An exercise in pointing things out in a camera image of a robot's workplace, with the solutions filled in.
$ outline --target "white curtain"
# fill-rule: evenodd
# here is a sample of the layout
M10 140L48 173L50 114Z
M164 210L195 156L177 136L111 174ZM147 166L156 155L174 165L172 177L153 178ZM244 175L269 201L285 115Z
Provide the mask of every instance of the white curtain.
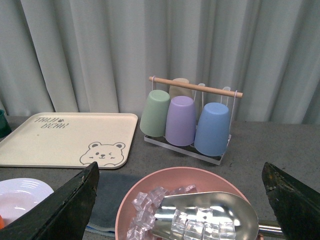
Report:
M140 117L154 75L242 92L238 121L320 124L320 1L0 0L8 115Z

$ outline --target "black object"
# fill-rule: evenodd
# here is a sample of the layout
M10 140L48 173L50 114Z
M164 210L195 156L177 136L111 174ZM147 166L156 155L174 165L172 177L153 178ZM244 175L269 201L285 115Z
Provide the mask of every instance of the black object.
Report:
M0 230L0 240L82 240L95 204L98 182L99 168L93 162Z
M320 193L266 162L262 181L287 240L320 238Z

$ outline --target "ice scoop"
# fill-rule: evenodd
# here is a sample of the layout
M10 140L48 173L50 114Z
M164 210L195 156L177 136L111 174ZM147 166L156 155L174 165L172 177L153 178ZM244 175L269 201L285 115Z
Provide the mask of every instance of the ice scoop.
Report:
M249 202L232 193L221 191L164 197L154 215L156 221L152 233L157 237L170 239L175 211L184 212L188 214L188 219L195 220L197 207L213 209L213 219L217 222L234 222L236 240L255 240L258 233L284 238L281 228L275 222L269 222L273 223L272 225L259 224L258 216Z

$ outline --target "towel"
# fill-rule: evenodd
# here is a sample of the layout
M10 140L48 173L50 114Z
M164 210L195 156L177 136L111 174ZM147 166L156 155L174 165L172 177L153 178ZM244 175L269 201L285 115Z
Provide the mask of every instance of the towel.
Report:
M119 206L127 192L141 178L111 171L100 172L95 204L85 230L107 237L115 237Z

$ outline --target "wooden handle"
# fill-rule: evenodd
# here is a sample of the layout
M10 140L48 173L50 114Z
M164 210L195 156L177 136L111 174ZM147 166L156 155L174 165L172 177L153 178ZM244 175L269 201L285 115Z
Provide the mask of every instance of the wooden handle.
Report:
M158 77L150 76L149 81L152 82L152 80L155 83L160 83L160 84L167 84L171 86L177 86L185 89L192 89L192 90L197 90L201 92L206 92L206 93L211 93L211 94L218 94L218 95L223 95L223 96L228 96L228 97L236 97L236 98L242 98L243 93L242 92L235 92L235 91L227 91L227 90L222 90L218 88L213 88L213 87L208 87L208 86L199 86L191 83L185 83L185 82L180 82L180 81L172 81L168 79L163 79L163 78L158 78Z

